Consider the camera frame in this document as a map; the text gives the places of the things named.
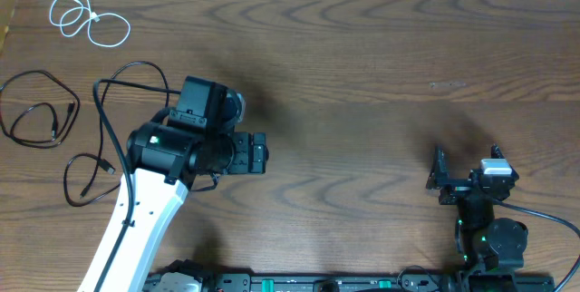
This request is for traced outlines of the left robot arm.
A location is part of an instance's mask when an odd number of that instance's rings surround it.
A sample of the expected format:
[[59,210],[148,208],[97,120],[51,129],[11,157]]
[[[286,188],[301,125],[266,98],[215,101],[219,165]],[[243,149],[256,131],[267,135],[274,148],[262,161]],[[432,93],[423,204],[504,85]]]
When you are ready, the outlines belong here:
[[111,219],[79,286],[81,291],[140,291],[170,222],[198,176],[261,175],[269,151],[262,132],[238,132],[246,101],[223,84],[189,76],[174,107],[133,131],[122,148],[103,126],[123,175]]

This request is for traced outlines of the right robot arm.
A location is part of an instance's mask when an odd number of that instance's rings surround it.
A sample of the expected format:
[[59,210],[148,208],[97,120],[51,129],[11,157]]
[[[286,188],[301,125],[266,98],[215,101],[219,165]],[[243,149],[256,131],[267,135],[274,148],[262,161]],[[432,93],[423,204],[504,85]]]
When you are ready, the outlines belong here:
[[457,208],[455,241],[464,257],[462,269],[441,279],[442,291],[518,290],[515,270],[524,266],[528,229],[494,213],[518,179],[497,145],[466,179],[452,178],[443,149],[434,149],[426,188],[440,193],[439,204]]

